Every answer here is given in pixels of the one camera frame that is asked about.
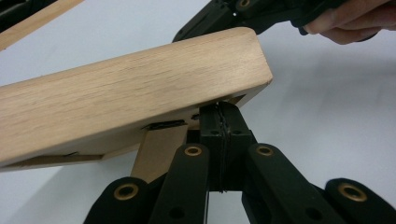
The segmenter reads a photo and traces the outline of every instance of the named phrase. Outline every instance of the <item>white background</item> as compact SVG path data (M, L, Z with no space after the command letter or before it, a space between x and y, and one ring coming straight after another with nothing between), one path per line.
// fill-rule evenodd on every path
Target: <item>white background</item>
M0 85L168 44L205 4L86 0L0 51ZM396 206L395 34L338 46L272 27L259 39L274 81L242 107L249 128L310 182L355 179ZM134 156L0 173L0 223L82 223ZM248 223L240 194L211 193L208 223Z

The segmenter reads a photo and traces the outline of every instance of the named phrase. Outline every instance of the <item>wooden board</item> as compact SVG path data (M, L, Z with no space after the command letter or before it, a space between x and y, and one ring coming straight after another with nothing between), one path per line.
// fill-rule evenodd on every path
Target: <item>wooden board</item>
M0 50L6 49L8 46L16 43L18 40L62 15L82 1L83 0L58 0L41 9L26 20L10 27L0 34Z
M244 102L271 80L254 32L236 28L6 85L0 167L43 156L120 155L138 148L150 123L197 126L191 116L200 106Z

